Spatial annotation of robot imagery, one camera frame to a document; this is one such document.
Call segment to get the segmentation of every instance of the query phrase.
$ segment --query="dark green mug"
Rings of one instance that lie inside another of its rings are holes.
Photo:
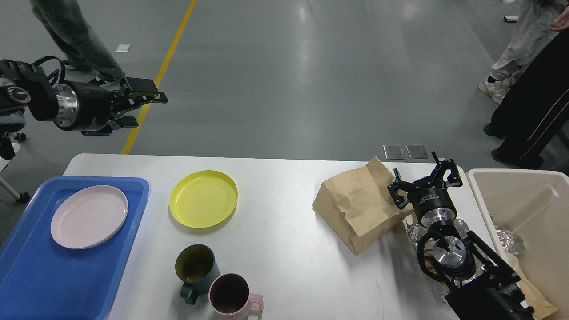
[[[197,297],[207,293],[213,280],[219,276],[213,251],[203,244],[190,245],[176,259],[176,274],[184,281],[180,297],[194,305]]]

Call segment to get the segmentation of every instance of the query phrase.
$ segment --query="hand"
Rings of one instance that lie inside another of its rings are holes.
[[[553,23],[549,25],[549,30],[551,31],[565,31],[569,28],[569,6],[565,8],[565,11],[561,13]]]

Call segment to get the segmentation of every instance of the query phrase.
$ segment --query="pink plate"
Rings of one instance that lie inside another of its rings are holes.
[[[51,220],[51,236],[69,249],[93,248],[113,237],[122,227],[129,202],[112,186],[92,186],[71,195]]]

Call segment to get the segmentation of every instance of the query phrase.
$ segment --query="yellow plate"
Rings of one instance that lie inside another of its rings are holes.
[[[226,174],[214,170],[192,173],[182,179],[170,195],[170,212],[191,228],[216,225],[235,210],[237,186]]]

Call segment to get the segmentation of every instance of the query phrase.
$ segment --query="white stripe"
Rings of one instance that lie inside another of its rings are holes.
[[[559,111],[559,113],[555,116],[555,118],[553,118],[553,120],[551,120],[551,122],[549,122],[549,125],[545,128],[545,130],[541,133],[541,136],[539,136],[539,138],[537,138],[537,140],[535,140],[534,144],[531,145],[531,147],[529,147],[526,151],[526,153],[524,153],[520,158],[523,158],[530,150],[531,148],[533,148],[539,141],[539,139],[541,139],[541,137],[543,137],[543,135],[545,134],[545,132],[549,129],[549,127],[553,124],[553,122],[555,122],[555,119],[557,119],[557,117],[559,117],[559,115],[563,112],[563,110],[565,110],[565,107],[567,107],[567,105],[569,105],[569,102],[567,102],[563,108]]]
[[[567,91],[565,91],[564,94],[562,94],[559,99],[557,99],[557,101],[551,106],[551,108],[549,109],[549,111],[546,113],[546,115],[543,117],[543,119],[541,119],[541,122],[537,125],[537,127],[535,127],[535,130],[533,131],[533,133],[530,135],[530,137],[527,139],[527,142],[530,142],[531,138],[533,137],[533,135],[537,132],[537,130],[539,129],[539,126],[541,126],[541,124],[544,122],[545,118],[547,118],[547,116],[549,115],[549,113],[551,112],[551,110],[553,110],[553,108],[555,107],[555,105],[559,102],[559,100],[561,100],[561,98],[567,93]]]

